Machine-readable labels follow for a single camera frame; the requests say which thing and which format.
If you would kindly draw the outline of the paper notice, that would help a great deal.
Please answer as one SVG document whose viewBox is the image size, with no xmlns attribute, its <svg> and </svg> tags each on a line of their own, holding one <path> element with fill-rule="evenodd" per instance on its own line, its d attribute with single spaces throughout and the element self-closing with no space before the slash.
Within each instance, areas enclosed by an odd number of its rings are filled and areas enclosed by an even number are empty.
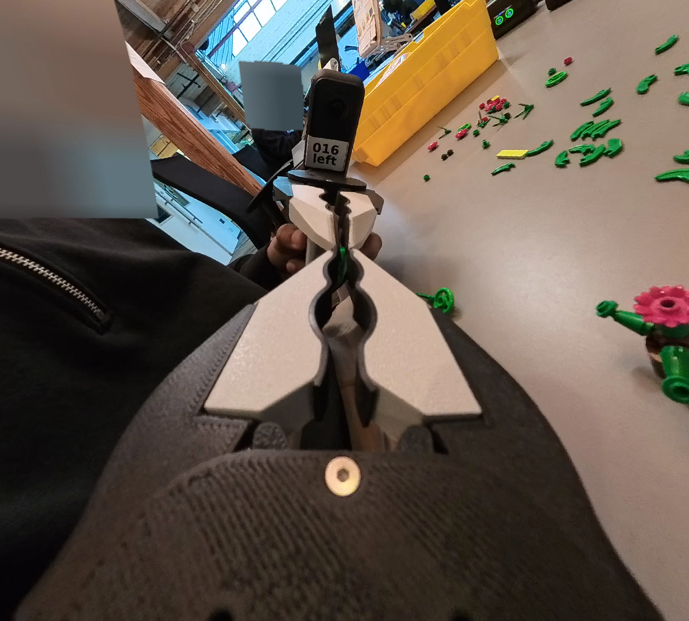
<svg viewBox="0 0 689 621">
<path fill-rule="evenodd" d="M 133 69 L 144 79 L 152 80 L 164 84 L 165 82 L 156 74 L 145 60 L 138 54 L 131 45 L 125 41 L 127 54 Z"/>
</svg>

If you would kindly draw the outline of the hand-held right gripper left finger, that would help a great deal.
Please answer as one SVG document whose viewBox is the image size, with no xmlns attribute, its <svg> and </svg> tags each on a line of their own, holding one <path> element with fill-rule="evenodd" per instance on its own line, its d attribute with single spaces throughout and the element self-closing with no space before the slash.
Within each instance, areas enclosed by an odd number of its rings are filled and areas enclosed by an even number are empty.
<svg viewBox="0 0 689 621">
<path fill-rule="evenodd" d="M 250 308 L 205 412 L 274 422 L 301 441 L 343 440 L 343 401 L 323 326 L 332 317 L 332 252 Z"/>
</svg>

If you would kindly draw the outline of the wooden ceiling beam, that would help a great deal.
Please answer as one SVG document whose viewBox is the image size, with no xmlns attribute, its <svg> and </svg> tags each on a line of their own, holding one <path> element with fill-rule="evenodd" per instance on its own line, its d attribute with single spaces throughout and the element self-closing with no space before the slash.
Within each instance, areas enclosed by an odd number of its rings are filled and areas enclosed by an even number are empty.
<svg viewBox="0 0 689 621">
<path fill-rule="evenodd" d="M 188 159 L 240 187 L 250 196 L 259 193 L 261 186 L 257 180 L 192 116 L 165 84 L 144 79 L 134 69 L 133 84 L 142 116 Z"/>
</svg>

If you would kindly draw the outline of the pile of small flower pieces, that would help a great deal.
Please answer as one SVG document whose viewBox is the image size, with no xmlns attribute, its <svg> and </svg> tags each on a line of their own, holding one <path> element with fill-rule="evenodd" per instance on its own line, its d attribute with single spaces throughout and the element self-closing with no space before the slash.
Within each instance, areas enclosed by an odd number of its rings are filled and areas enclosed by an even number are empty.
<svg viewBox="0 0 689 621">
<path fill-rule="evenodd" d="M 479 138 L 481 148 L 483 150 L 488 150 L 491 146 L 491 143 L 487 138 L 482 137 L 482 133 L 486 130 L 488 124 L 493 122 L 494 127 L 502 128 L 510 123 L 513 119 L 526 118 L 533 110 L 533 105 L 529 103 L 521 103 L 520 106 L 522 107 L 521 111 L 513 116 L 510 110 L 511 102 L 506 98 L 496 95 L 485 101 L 482 101 L 478 107 L 478 118 L 475 124 L 465 123 L 462 126 L 459 126 L 456 130 L 452 130 L 446 126 L 437 126 L 441 133 L 437 135 L 437 140 L 428 144 L 426 150 L 428 152 L 439 150 L 441 148 L 440 140 L 446 136 L 452 135 L 456 141 L 462 141 L 468 139 L 469 134 L 471 134 L 474 138 Z M 529 150 L 529 153 L 525 158 L 535 156 L 539 154 L 540 151 L 542 151 L 541 148 L 533 148 L 532 150 Z M 515 162 L 517 161 L 516 159 L 498 160 L 503 160 L 505 163 L 496 167 L 491 172 L 492 177 L 496 177 L 497 175 L 505 172 L 510 172 L 515 168 Z"/>
</svg>

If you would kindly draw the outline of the stacked yellow plastic bins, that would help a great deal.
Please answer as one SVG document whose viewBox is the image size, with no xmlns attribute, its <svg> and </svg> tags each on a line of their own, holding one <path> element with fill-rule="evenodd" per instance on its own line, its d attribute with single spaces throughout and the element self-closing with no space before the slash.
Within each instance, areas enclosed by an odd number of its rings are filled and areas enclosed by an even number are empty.
<svg viewBox="0 0 689 621">
<path fill-rule="evenodd" d="M 366 84 L 352 160 L 382 164 L 498 58 L 486 0 L 462 0 Z"/>
</svg>

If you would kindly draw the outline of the green wheel stem piece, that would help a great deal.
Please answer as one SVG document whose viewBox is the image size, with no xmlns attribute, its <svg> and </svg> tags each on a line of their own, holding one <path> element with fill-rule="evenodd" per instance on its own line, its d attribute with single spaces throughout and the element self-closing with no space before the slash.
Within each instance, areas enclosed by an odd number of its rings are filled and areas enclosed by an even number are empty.
<svg viewBox="0 0 689 621">
<path fill-rule="evenodd" d="M 416 292 L 416 296 L 423 299 L 430 307 L 439 309 L 444 314 L 452 313 L 455 308 L 455 297 L 449 288 L 440 288 L 433 294 Z"/>
</svg>

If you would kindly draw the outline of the person's left hand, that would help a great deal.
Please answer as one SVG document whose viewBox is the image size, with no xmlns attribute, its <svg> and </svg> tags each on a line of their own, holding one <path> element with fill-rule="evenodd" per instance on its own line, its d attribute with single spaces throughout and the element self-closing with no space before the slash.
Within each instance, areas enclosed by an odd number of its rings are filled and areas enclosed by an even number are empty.
<svg viewBox="0 0 689 621">
<path fill-rule="evenodd" d="M 292 223 L 281 225 L 267 246 L 267 258 L 281 274 L 291 276 L 306 264 L 306 234 Z"/>
</svg>

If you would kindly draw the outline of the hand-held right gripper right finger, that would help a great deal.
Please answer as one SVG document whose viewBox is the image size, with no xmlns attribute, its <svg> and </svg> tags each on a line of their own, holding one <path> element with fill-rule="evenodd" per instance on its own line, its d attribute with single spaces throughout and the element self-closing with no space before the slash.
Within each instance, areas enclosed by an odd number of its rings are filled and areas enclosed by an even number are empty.
<svg viewBox="0 0 689 621">
<path fill-rule="evenodd" d="M 400 440 L 412 426 L 480 417 L 431 308 L 359 249 L 349 252 L 348 276 L 361 330 L 355 398 L 363 426 Z"/>
</svg>

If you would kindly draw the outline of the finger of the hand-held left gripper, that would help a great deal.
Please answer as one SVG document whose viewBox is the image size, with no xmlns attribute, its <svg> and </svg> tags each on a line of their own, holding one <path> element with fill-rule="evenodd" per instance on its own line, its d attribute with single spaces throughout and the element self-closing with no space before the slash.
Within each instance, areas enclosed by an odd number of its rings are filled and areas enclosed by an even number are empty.
<svg viewBox="0 0 689 621">
<path fill-rule="evenodd" d="M 324 195 L 324 190 L 293 190 L 289 200 L 289 220 L 306 236 L 308 252 L 337 247 L 336 217 Z"/>
<path fill-rule="evenodd" d="M 344 201 L 343 237 L 346 249 L 359 249 L 372 233 L 377 210 L 367 194 L 341 194 Z"/>
</svg>

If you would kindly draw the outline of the person's black jacket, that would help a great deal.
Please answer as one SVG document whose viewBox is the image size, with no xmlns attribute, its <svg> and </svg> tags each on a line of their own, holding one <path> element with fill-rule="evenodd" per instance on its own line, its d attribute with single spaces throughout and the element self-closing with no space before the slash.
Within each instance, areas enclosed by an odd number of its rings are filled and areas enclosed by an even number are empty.
<svg viewBox="0 0 689 621">
<path fill-rule="evenodd" d="M 1 220 L 1 619 L 142 403 L 266 291 L 146 219 Z"/>
</svg>

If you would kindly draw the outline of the small brick flower plant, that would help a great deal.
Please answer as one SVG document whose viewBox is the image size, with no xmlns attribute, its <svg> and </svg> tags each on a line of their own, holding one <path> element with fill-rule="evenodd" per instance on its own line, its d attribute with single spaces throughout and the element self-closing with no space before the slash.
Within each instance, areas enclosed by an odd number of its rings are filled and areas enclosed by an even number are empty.
<svg viewBox="0 0 689 621">
<path fill-rule="evenodd" d="M 688 404 L 687 289 L 651 287 L 634 298 L 632 312 L 621 310 L 613 300 L 603 300 L 596 306 L 596 315 L 642 336 L 662 392 L 672 401 Z"/>
</svg>

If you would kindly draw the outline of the scattered green leaf pieces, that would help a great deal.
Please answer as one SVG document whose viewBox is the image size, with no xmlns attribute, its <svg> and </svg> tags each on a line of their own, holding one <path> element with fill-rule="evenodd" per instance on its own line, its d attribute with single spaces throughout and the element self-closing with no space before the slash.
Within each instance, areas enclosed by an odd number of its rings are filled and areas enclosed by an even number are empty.
<svg viewBox="0 0 689 621">
<path fill-rule="evenodd" d="M 669 49 L 672 49 L 679 40 L 678 34 L 670 35 L 667 40 L 654 48 L 654 54 L 657 56 L 664 54 Z M 688 63 L 677 65 L 673 70 L 673 74 L 675 76 L 688 75 Z M 638 82 L 635 88 L 636 93 L 640 96 L 648 94 L 650 87 L 657 81 L 658 75 L 656 74 L 646 76 Z M 589 120 L 584 121 L 570 134 L 570 142 L 579 142 L 580 144 L 572 145 L 558 153 L 554 160 L 556 168 L 567 168 L 571 163 L 571 154 L 579 154 L 579 166 L 585 168 L 603 158 L 613 159 L 624 151 L 624 142 L 621 139 L 609 137 L 609 133 L 620 126 L 622 120 L 620 118 L 601 118 L 615 104 L 615 100 L 611 97 L 611 92 L 611 88 L 603 88 L 580 102 L 580 107 L 582 108 L 593 105 L 597 105 L 597 108 L 591 111 Z M 681 106 L 688 107 L 688 92 L 679 93 L 677 102 Z M 549 151 L 553 145 L 554 140 L 546 140 L 535 148 L 541 148 L 542 151 L 539 154 L 542 154 Z M 688 150 L 683 151 L 682 154 L 674 155 L 672 160 L 680 167 L 658 174 L 655 180 L 658 183 L 678 181 L 688 184 Z"/>
</svg>

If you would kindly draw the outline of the black charger with green lights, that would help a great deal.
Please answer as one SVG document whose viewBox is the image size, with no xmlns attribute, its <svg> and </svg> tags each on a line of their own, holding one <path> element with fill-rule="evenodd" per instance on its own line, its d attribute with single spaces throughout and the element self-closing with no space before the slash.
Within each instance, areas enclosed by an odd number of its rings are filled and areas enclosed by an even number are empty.
<svg viewBox="0 0 689 621">
<path fill-rule="evenodd" d="M 487 4 L 487 11 L 495 39 L 503 37 L 534 15 L 537 8 L 538 0 L 491 0 Z"/>
</svg>

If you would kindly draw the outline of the person's left forearm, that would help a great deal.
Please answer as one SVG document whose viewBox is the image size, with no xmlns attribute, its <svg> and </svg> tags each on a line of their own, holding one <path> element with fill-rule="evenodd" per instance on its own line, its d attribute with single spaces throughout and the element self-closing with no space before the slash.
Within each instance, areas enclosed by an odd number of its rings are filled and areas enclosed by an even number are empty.
<svg viewBox="0 0 689 621">
<path fill-rule="evenodd" d="M 268 248 L 269 245 L 267 244 L 254 254 L 241 256 L 231 261 L 228 268 L 265 291 L 271 291 L 282 283 L 283 275 L 271 263 Z"/>
</svg>

